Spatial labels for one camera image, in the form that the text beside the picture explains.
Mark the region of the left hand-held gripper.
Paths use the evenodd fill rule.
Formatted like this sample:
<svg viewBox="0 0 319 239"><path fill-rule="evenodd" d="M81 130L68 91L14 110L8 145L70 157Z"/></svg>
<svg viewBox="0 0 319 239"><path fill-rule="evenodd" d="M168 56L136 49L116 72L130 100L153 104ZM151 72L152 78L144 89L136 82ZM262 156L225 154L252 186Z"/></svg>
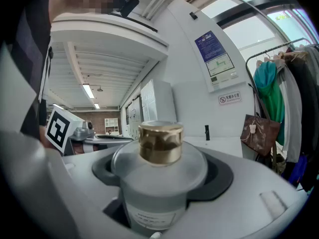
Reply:
<svg viewBox="0 0 319 239"><path fill-rule="evenodd" d="M73 155L71 141L91 145L125 145L133 139L123 136L94 134L93 124L83 120L67 110L55 107L50 115L45 137L64 155Z"/></svg>

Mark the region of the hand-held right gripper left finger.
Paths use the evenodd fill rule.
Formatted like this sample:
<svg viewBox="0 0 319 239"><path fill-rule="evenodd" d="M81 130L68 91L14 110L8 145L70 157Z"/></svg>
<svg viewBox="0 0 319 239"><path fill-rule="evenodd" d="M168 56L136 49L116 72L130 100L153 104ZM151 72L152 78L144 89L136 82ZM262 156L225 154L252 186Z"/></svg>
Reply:
<svg viewBox="0 0 319 239"><path fill-rule="evenodd" d="M0 133L0 170L31 220L53 239L138 239L73 182L59 153L32 137Z"/></svg>

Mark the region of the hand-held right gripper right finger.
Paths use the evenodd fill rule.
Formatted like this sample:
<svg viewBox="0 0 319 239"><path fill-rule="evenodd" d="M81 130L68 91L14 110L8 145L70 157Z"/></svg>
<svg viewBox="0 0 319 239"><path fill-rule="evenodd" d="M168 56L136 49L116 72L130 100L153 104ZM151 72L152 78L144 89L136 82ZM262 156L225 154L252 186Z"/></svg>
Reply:
<svg viewBox="0 0 319 239"><path fill-rule="evenodd" d="M260 163L200 150L228 164L233 182L216 200L190 204L164 239L272 239L293 221L308 199L305 192Z"/></svg>

